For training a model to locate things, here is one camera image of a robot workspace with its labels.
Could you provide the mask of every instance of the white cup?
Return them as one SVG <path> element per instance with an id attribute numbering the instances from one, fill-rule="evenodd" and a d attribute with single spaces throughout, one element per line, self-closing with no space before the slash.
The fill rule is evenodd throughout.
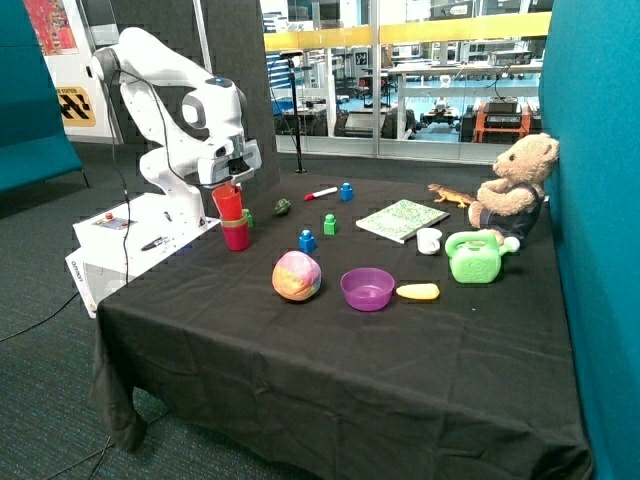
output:
<path id="1" fill-rule="evenodd" d="M 424 255 L 435 255 L 440 250 L 442 232 L 437 228 L 421 228 L 416 233 L 418 251 Z"/>

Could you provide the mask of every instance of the green watering can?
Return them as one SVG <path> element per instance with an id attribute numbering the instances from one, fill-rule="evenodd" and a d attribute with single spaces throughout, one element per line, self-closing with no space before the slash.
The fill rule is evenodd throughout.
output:
<path id="1" fill-rule="evenodd" d="M 495 235 L 486 230 L 454 233 L 444 246 L 453 278 L 459 283 L 493 282 L 500 273 L 502 256 L 519 248 L 517 238 L 505 238 L 500 246 Z"/>

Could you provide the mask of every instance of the gray carpet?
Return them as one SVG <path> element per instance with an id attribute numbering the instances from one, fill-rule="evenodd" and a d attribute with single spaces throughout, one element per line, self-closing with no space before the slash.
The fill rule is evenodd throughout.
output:
<path id="1" fill-rule="evenodd" d="M 123 201 L 110 147 L 75 147 L 91 189 L 74 172 L 0 195 L 0 339 L 44 320 L 74 295 L 64 262 L 79 246 L 72 224 Z M 138 173 L 143 148 L 117 149 L 116 163 L 132 197 L 157 191 Z M 469 193 L 490 175 L 486 166 L 323 157 L 304 162 L 309 173 L 436 182 Z M 283 156 L 281 175 L 293 174 L 295 165 L 294 156 Z M 208 214 L 215 214 L 206 203 Z M 94 327 L 75 298 L 50 321 L 0 344 L 0 478 L 75 479 L 91 474 L 107 440 L 89 401 Z M 145 392 L 136 391 L 135 403 L 147 420 L 160 418 L 136 453 L 107 449 L 92 478 L 314 478 L 293 466 L 270 464 L 170 412 L 162 416 L 165 405 Z"/>

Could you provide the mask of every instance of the marker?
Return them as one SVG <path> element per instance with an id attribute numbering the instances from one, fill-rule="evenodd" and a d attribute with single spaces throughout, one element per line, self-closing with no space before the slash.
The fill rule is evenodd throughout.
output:
<path id="1" fill-rule="evenodd" d="M 153 242 L 147 243 L 144 247 L 142 247 L 142 251 L 146 252 L 147 250 L 156 248 L 158 245 L 162 245 L 163 243 L 167 243 L 168 241 L 169 239 L 167 237 L 158 237 Z"/>
<path id="2" fill-rule="evenodd" d="M 319 192 L 316 192 L 316 193 L 308 193 L 307 195 L 304 196 L 304 199 L 305 201 L 313 200 L 314 198 L 323 197 L 325 195 L 329 195 L 330 193 L 335 193 L 337 191 L 338 191 L 338 187 L 331 187 L 331 188 L 327 188 L 326 190 L 320 190 Z"/>

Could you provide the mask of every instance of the glass wall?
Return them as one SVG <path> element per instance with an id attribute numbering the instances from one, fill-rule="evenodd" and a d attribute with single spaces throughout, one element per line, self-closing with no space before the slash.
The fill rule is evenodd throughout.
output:
<path id="1" fill-rule="evenodd" d="M 262 0 L 278 149 L 295 151 L 299 127 L 303 153 L 492 162 L 540 131 L 551 6 Z"/>

